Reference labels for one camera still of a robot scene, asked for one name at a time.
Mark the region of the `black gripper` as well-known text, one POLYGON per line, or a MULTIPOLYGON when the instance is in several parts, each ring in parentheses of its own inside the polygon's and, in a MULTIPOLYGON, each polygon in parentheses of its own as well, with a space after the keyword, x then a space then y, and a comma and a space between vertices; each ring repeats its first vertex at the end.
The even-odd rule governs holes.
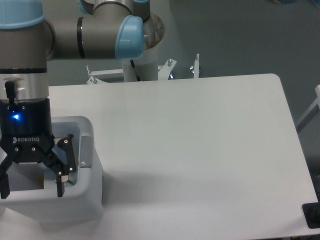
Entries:
MULTIPOLYGON (((10 194, 7 170, 12 163, 43 163, 56 176, 70 176, 77 170, 75 136, 68 134, 59 138, 55 146, 60 150, 60 158, 53 150, 50 100, 19 102, 9 105, 0 103, 0 147, 7 156, 0 164, 0 197, 10 194)), ((65 186, 58 187, 57 197, 65 193, 65 186)))

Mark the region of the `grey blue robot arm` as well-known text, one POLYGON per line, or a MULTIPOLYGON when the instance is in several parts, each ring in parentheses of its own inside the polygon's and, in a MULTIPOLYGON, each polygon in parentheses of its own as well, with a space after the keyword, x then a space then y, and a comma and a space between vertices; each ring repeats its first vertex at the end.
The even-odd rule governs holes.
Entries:
POLYGON ((42 163, 56 175, 62 197, 68 175, 76 171, 74 136, 52 131, 47 62, 60 59, 133 60, 145 49, 143 24, 148 0, 80 0, 87 13, 70 21, 45 19, 39 0, 0 3, 0 196, 10 194, 13 163, 42 163))

